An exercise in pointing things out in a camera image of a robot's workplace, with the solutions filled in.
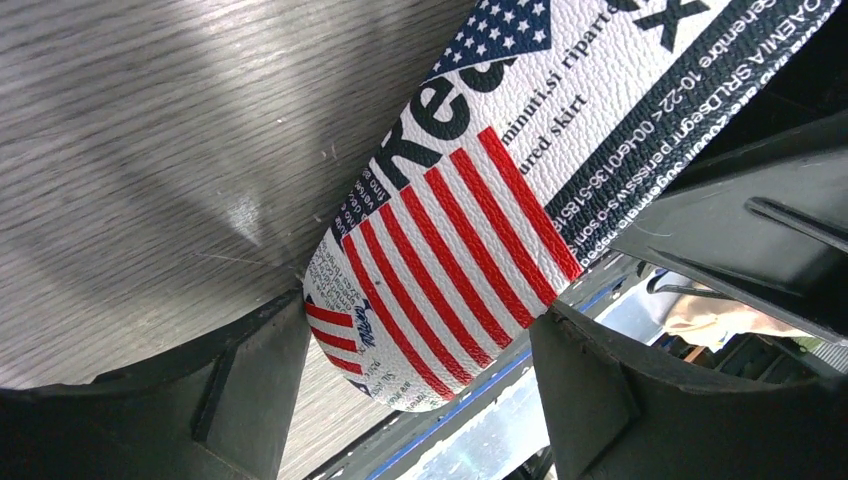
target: american flag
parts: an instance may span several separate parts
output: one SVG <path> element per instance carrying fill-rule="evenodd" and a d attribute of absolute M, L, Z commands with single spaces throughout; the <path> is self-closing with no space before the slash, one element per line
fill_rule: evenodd
<path fill-rule="evenodd" d="M 342 239 L 386 332 L 446 400 L 581 272 L 494 130 L 478 139 Z"/>
<path fill-rule="evenodd" d="M 312 297 L 306 298 L 306 315 L 315 321 L 310 322 L 312 336 L 324 349 L 330 363 L 354 375 L 362 375 L 361 355 L 356 346 L 358 331 L 354 327 L 353 317 L 334 312 L 315 305 Z"/>
<path fill-rule="evenodd" d="M 481 0 L 427 79 L 550 48 L 550 0 Z"/>

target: blue strip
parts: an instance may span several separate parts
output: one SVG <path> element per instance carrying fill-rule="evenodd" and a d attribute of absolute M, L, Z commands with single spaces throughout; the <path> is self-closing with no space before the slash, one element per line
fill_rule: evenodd
<path fill-rule="evenodd" d="M 586 304 L 585 304 L 585 305 L 583 305 L 582 307 L 580 307 L 580 309 L 579 309 L 579 310 L 580 310 L 580 312 L 582 313 L 582 312 L 585 312 L 586 310 L 588 310 L 588 309 L 592 308 L 592 307 L 593 307 L 596 303 L 598 303 L 598 302 L 599 302 L 599 301 L 600 301 L 600 300 L 601 300 L 601 299 L 602 299 L 602 298 L 603 298 L 606 294 L 608 294 L 610 291 L 612 291 L 612 289 L 613 289 L 613 288 L 615 288 L 615 287 L 616 287 L 616 286 L 617 286 L 620 282 L 621 282 L 621 280 L 619 280 L 618 282 L 613 282 L 613 283 L 611 283 L 609 286 L 607 286 L 606 288 L 604 288 L 603 290 L 599 291 L 599 292 L 598 292 L 598 293 L 597 293 L 594 297 L 592 297 L 592 298 L 591 298 L 588 302 L 586 302 Z M 482 394 L 486 393 L 486 392 L 487 392 L 490 388 L 492 388 L 492 386 L 494 386 L 497 382 L 499 382 L 501 378 L 504 378 L 507 374 L 509 374 L 510 372 L 512 372 L 513 370 L 515 370 L 515 367 L 517 367 L 517 366 L 518 366 L 518 364 L 520 364 L 521 362 L 523 362 L 524 360 L 526 360 L 529 356 L 530 356 L 530 350 L 528 349 L 527 351 L 525 351 L 524 353 L 522 353 L 521 355 L 519 355 L 519 356 L 518 356 L 518 358 L 516 358 L 515 360 L 513 360 L 512 362 L 510 362 L 509 364 L 507 364 L 507 365 L 506 365 L 504 368 L 502 368 L 500 371 L 498 371 L 497 373 L 495 373 L 494 375 L 492 375 L 492 378 L 490 378 L 488 381 L 486 381 L 486 383 L 484 383 L 483 385 L 481 385 L 481 386 L 480 386 L 480 388 L 478 388 L 477 390 L 475 390 L 475 391 L 474 391 L 474 393 L 472 393 L 471 395 L 469 395 L 467 398 L 465 398 L 464 400 L 461 400 L 461 401 L 459 402 L 459 404 L 458 404 L 457 406 L 455 406 L 455 407 L 453 408 L 453 410 L 451 410 L 451 411 L 450 411 L 447 415 L 445 415 L 445 416 L 444 416 L 444 418 L 442 418 L 442 419 L 441 419 L 438 423 L 436 423 L 435 425 L 433 425 L 432 427 L 430 427 L 429 429 L 427 429 L 427 431 L 426 431 L 426 432 L 424 432 L 424 433 L 422 433 L 421 435 L 419 435 L 419 436 L 418 436 L 418 438 L 416 438 L 415 440 L 413 440 L 413 441 L 409 442 L 408 444 L 406 444 L 406 446 L 405 446 L 405 447 L 401 448 L 401 449 L 400 449 L 400 450 L 398 450 L 398 451 L 397 451 L 394 455 L 392 455 L 392 456 L 391 456 L 391 457 L 390 457 L 390 458 L 386 461 L 386 463 L 384 463 L 384 464 L 383 464 L 383 465 L 381 465 L 379 468 L 377 468 L 376 470 L 374 470 L 374 472 L 372 472 L 372 473 L 371 473 L 371 475 L 370 475 L 370 476 L 368 476 L 368 479 L 367 479 L 367 480 L 374 480 L 374 479 L 376 479 L 377 477 L 379 477 L 380 475 L 382 475 L 382 474 L 386 473 L 386 470 L 388 470 L 388 469 L 390 469 L 392 466 L 394 466 L 394 464 L 396 464 L 396 463 L 397 463 L 397 462 L 398 462 L 401 458 L 403 458 L 403 457 L 404 457 L 407 453 L 409 453 L 410 451 L 412 451 L 413 449 L 415 449 L 415 447 L 417 447 L 418 445 L 421 445 L 421 443 L 422 443 L 424 440 L 427 440 L 427 439 L 430 437 L 430 435 L 432 435 L 433 433 L 435 433 L 438 429 L 442 428 L 442 425 L 444 425 L 444 424 L 448 423 L 448 421 L 450 421 L 450 419 L 452 419 L 453 417 L 457 416 L 457 415 L 459 414 L 459 412 L 461 412 L 463 409 L 465 409 L 465 407 L 467 407 L 467 406 L 468 406 L 471 402 L 473 402 L 473 401 L 474 401 L 477 397 L 479 397 L 480 395 L 482 395 Z"/>

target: red stripe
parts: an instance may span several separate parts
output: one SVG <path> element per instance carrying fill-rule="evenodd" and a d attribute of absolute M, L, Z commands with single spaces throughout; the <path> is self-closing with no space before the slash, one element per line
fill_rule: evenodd
<path fill-rule="evenodd" d="M 477 290 L 474 289 L 471 280 L 468 279 L 465 271 L 459 266 L 450 248 L 448 248 L 444 239 L 439 234 L 439 230 L 433 224 L 430 216 L 427 215 L 424 206 L 421 205 L 421 201 L 418 199 L 418 195 L 415 194 L 415 190 L 405 188 L 401 190 L 400 196 L 406 204 L 406 209 L 412 215 L 415 224 L 418 225 L 418 230 L 421 231 L 424 240 L 430 245 L 430 249 L 433 250 L 436 258 L 439 259 L 439 263 L 442 264 L 442 268 L 447 272 L 448 277 L 462 296 L 462 299 L 465 300 L 468 308 L 477 316 L 480 325 L 483 326 L 486 333 L 489 334 L 498 347 L 506 348 L 512 342 L 512 338 L 507 335 L 500 323 L 495 320 L 495 317 L 489 311 L 489 308 L 486 307 Z"/>
<path fill-rule="evenodd" d="M 341 368 L 342 370 L 347 370 L 350 373 L 355 373 L 357 375 L 362 375 L 362 366 L 358 363 L 348 362 L 347 360 L 342 360 L 339 357 L 334 357 L 330 354 L 326 354 L 327 359 L 330 360 L 330 363 Z"/>
<path fill-rule="evenodd" d="M 459 203 L 457 203 L 442 173 L 437 168 L 431 168 L 424 174 L 424 178 L 427 180 L 430 188 L 433 189 L 433 193 L 436 194 L 439 204 L 445 210 L 445 213 L 447 213 L 448 218 L 450 218 L 463 243 L 468 247 L 471 256 L 474 257 L 474 261 L 477 262 L 480 270 L 483 271 L 483 274 L 489 280 L 492 288 L 495 289 L 504 306 L 515 316 L 519 325 L 523 328 L 529 327 L 533 323 L 533 316 L 530 315 L 530 312 L 527 311 L 527 308 L 521 303 L 521 300 L 509 286 L 509 283 L 507 283 L 500 268 L 495 263 L 491 254 L 489 254 L 489 251 L 486 250 L 486 246 L 483 245 L 480 236 L 477 235 L 471 222 L 465 216 L 465 212 L 462 211 Z"/>
<path fill-rule="evenodd" d="M 400 252 L 401 257 L 403 257 L 407 267 L 409 267 L 409 271 L 412 272 L 412 276 L 415 277 L 415 281 L 421 287 L 421 290 L 424 291 L 424 295 L 427 296 L 430 303 L 433 304 L 436 312 L 438 312 L 439 316 L 442 317 L 442 321 L 445 322 L 445 325 L 456 337 L 462 348 L 464 348 L 465 351 L 468 352 L 468 355 L 477 362 L 477 365 L 481 368 L 488 367 L 489 364 L 492 363 L 492 358 L 489 357 L 482 348 L 480 348 L 480 345 L 474 340 L 474 337 L 468 333 L 468 329 L 465 328 L 465 325 L 463 325 L 463 323 L 459 320 L 459 317 L 456 316 L 456 312 L 454 312 L 453 308 L 451 308 L 448 304 L 448 301 L 442 294 L 441 289 L 438 285 L 436 285 L 436 282 L 433 281 L 433 277 L 430 276 L 430 272 L 427 271 L 427 268 L 424 266 L 424 263 L 421 261 L 421 258 L 415 251 L 415 248 L 411 243 L 409 243 L 409 239 L 406 237 L 406 234 L 403 233 L 403 229 L 401 228 L 400 223 L 398 223 L 397 217 L 395 217 L 391 205 L 387 204 L 380 208 L 380 216 L 383 218 L 386 230 L 388 230 L 389 235 L 392 237 L 392 240 L 394 240 L 395 246 Z"/>
<path fill-rule="evenodd" d="M 421 311 L 418 310 L 418 307 L 415 305 L 415 301 L 409 296 L 409 293 L 403 287 L 403 282 L 398 278 L 397 273 L 395 273 L 392 264 L 389 263 L 389 258 L 386 257 L 386 252 L 383 251 L 383 246 L 380 245 L 380 242 L 377 240 L 377 235 L 374 233 L 374 227 L 371 226 L 371 222 L 362 222 L 359 225 L 360 231 L 362 231 L 362 236 L 365 237 L 365 245 L 368 246 L 368 251 L 371 252 L 371 256 L 374 258 L 374 263 L 377 265 L 377 268 L 380 270 L 380 273 L 383 274 L 383 278 L 386 280 L 386 284 L 391 290 L 392 295 L 395 296 L 398 305 L 403 309 L 403 312 L 406 314 L 406 317 L 409 319 L 409 322 L 412 323 L 412 326 L 415 327 L 415 330 L 421 335 L 421 338 L 424 339 L 424 343 L 430 347 L 430 350 L 436 355 L 436 358 L 445 366 L 448 372 L 454 376 L 457 380 L 462 383 L 462 385 L 468 385 L 471 383 L 471 380 L 474 379 L 468 372 L 462 368 L 462 365 L 456 361 L 453 354 L 451 354 L 445 345 L 439 340 L 436 332 L 430 328 L 430 325 L 427 323 L 427 320 L 424 318 L 424 315 L 421 314 Z"/>
<path fill-rule="evenodd" d="M 521 242 L 518 234 L 515 233 L 512 225 L 509 224 L 506 214 L 498 205 L 497 200 L 495 200 L 495 197 L 486 185 L 486 181 L 483 180 L 483 177 L 474 168 L 474 164 L 471 163 L 471 157 L 461 148 L 453 152 L 450 157 L 459 171 L 459 176 L 462 177 L 465 185 L 471 190 L 471 194 L 477 199 L 477 203 L 480 205 L 486 218 L 489 219 L 489 223 L 495 229 L 495 232 L 498 234 L 501 242 L 503 242 L 509 255 L 515 261 L 515 265 L 521 271 L 521 274 L 527 279 L 527 283 L 536 292 L 539 300 L 545 306 L 554 303 L 557 297 L 556 292 L 551 288 L 551 284 L 542 274 L 542 271 L 539 270 L 536 262 L 527 253 L 524 243 Z"/>
<path fill-rule="evenodd" d="M 498 168 L 501 173 L 501 178 L 504 179 L 509 189 L 512 191 L 515 200 L 524 211 L 524 215 L 530 220 L 533 228 L 539 234 L 539 238 L 547 247 L 551 256 L 559 265 L 559 268 L 568 277 L 569 282 L 573 282 L 583 273 L 583 268 L 577 262 L 577 258 L 568 249 L 562 236 L 554 228 L 553 222 L 545 212 L 545 209 L 539 204 L 536 195 L 527 186 L 524 177 L 518 168 L 515 167 L 515 162 L 510 157 L 509 152 L 504 148 L 503 143 L 498 138 L 492 127 L 483 130 L 478 136 L 483 148 L 489 154 L 489 158 Z"/>
<path fill-rule="evenodd" d="M 353 327 L 353 317 L 346 313 L 334 312 L 321 308 L 314 303 L 306 302 L 306 314 L 318 320 L 332 323 L 340 327 Z"/>
<path fill-rule="evenodd" d="M 356 351 L 356 342 L 353 340 L 348 340 L 347 338 L 337 337 L 335 335 L 330 335 L 329 333 L 322 332 L 315 327 L 312 327 L 312 335 L 315 335 L 315 338 L 326 343 L 327 345 L 340 348 L 342 350 L 347 350 L 348 352 Z"/>
<path fill-rule="evenodd" d="M 421 378 L 427 383 L 427 385 L 430 386 L 430 388 L 433 389 L 433 391 L 438 393 L 444 400 L 452 400 L 455 396 L 454 393 L 447 385 L 442 383 L 430 367 L 424 363 L 424 360 L 421 359 L 421 356 L 418 355 L 418 352 L 415 351 L 415 348 L 409 343 L 409 340 L 403 334 L 403 331 L 400 327 L 398 327 L 397 323 L 395 323 L 392 315 L 389 313 L 389 309 L 386 308 L 386 304 L 383 303 L 383 300 L 377 293 L 377 287 L 375 287 L 371 282 L 371 279 L 368 278 L 368 272 L 365 271 L 365 266 L 362 264 L 362 259 L 359 257 L 359 253 L 356 251 L 356 246 L 354 245 L 353 239 L 350 235 L 342 240 L 342 245 L 344 245 L 344 251 L 350 260 L 353 273 L 356 275 L 359 285 L 365 292 L 365 296 L 368 298 L 368 301 L 371 302 L 371 306 L 374 307 L 374 311 L 377 312 L 377 316 L 380 318 L 380 322 L 386 328 L 386 331 L 392 339 L 394 339 L 398 348 L 400 348 L 400 351 L 403 352 L 407 360 L 409 360 L 409 364 L 412 365 L 412 368 L 414 368 L 419 375 L 421 375 Z"/>

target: wooden surface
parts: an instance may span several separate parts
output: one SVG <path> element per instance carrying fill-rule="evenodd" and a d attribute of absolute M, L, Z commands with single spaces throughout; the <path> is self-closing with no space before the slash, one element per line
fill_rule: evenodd
<path fill-rule="evenodd" d="M 296 286 L 471 4 L 0 3 L 0 385 L 90 381 Z M 386 413 L 317 353 L 287 478 Z"/>

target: textured leather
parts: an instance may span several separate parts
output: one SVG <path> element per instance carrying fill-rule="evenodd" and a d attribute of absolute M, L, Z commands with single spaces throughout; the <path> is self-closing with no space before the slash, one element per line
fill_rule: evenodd
<path fill-rule="evenodd" d="M 479 2 L 304 278 L 331 362 L 392 408 L 449 401 L 837 4 Z"/>

